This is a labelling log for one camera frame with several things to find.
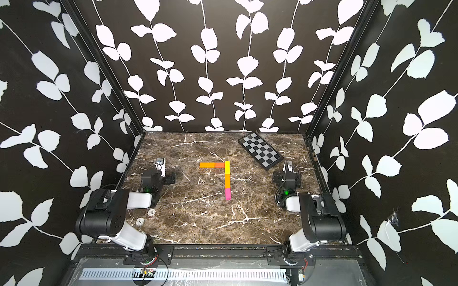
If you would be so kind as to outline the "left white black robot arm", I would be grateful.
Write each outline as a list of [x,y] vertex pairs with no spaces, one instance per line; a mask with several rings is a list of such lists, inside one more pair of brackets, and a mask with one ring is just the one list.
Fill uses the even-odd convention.
[[174,173],[163,174],[149,169],[141,175],[140,190],[99,188],[89,198],[76,221],[76,232],[91,238],[110,240],[128,251],[152,255],[154,246],[149,235],[126,221],[130,209],[152,209],[157,206],[164,186],[176,181]]

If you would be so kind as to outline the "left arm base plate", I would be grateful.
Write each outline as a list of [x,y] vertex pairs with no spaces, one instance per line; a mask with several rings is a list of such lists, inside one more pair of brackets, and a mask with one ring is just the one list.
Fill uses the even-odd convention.
[[145,251],[128,251],[124,257],[124,265],[144,266],[151,262],[155,257],[158,257],[159,262],[165,262],[166,265],[171,264],[174,247],[166,244],[155,244],[148,252]]

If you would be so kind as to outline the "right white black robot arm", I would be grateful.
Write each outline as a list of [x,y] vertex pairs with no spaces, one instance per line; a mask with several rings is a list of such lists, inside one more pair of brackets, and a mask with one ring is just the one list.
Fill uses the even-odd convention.
[[301,229],[286,242],[290,252],[307,252],[346,237],[344,220],[329,194],[299,192],[301,174],[288,168],[274,171],[273,182],[277,186],[274,195],[276,205],[301,215]]

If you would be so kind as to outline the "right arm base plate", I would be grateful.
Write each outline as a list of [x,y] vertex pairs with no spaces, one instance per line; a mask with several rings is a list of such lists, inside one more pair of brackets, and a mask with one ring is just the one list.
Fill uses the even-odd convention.
[[263,257],[271,266],[305,268],[316,264],[316,260],[311,253],[296,253],[285,245],[267,247],[267,250],[263,252]]

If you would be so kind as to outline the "pink block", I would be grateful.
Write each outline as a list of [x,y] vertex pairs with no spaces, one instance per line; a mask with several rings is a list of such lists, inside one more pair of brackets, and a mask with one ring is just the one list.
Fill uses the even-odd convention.
[[231,189],[230,188],[225,189],[225,199],[231,200]]

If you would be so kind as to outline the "orange block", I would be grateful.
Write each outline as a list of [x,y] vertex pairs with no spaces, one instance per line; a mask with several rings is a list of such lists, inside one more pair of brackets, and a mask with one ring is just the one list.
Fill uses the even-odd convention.
[[230,189],[231,188],[230,174],[225,174],[224,183],[225,183],[225,189]]
[[201,162],[200,165],[199,165],[200,168],[214,168],[215,167],[215,163],[211,163],[211,162]]

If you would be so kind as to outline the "yellow block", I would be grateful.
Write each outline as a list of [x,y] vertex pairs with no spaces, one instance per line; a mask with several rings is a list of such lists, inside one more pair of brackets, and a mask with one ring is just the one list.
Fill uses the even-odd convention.
[[229,161],[224,162],[224,173],[226,175],[230,174],[230,162]]

